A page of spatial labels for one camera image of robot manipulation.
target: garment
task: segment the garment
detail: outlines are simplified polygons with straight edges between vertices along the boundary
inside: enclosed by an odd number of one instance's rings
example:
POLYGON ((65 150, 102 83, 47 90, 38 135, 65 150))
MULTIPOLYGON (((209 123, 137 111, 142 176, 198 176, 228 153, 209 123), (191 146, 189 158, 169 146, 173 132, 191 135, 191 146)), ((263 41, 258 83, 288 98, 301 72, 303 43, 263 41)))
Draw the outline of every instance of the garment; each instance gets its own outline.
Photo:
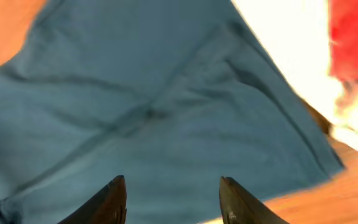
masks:
POLYGON ((342 169, 229 1, 51 0, 0 67, 0 203, 25 224, 120 174, 128 224, 182 224, 220 215, 222 175, 265 200, 342 169))

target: wrinkled fabric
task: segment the wrinkled fabric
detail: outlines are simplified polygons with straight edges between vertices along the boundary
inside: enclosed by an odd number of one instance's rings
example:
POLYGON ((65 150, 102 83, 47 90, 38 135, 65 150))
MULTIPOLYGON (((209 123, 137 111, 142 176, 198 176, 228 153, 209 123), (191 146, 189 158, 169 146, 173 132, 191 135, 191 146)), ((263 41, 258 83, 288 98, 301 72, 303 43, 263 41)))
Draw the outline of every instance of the wrinkled fabric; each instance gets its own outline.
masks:
POLYGON ((342 169, 229 1, 50 0, 0 66, 0 204, 24 224, 119 174, 128 224, 182 224, 220 215, 222 175, 265 200, 342 169))

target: red fabric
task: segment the red fabric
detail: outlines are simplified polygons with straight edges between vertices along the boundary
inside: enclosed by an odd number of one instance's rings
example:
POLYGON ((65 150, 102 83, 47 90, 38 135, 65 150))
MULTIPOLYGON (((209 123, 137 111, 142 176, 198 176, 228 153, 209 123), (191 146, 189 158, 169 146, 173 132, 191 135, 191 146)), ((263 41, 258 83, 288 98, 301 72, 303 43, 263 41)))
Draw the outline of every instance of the red fabric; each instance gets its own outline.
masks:
POLYGON ((358 0, 330 0, 331 75, 358 80, 358 0))

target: orange wooden surface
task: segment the orange wooden surface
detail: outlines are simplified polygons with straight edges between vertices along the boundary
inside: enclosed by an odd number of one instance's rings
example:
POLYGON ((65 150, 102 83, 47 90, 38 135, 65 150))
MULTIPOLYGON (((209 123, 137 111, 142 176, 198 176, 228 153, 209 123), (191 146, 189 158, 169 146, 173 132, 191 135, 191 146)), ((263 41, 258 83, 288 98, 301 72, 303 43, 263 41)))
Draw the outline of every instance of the orange wooden surface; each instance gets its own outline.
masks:
MULTIPOLYGON (((0 64, 20 49, 44 1, 0 0, 0 64)), ((267 202, 274 212, 290 223, 358 223, 358 152, 334 144, 348 170, 328 184, 267 202)))

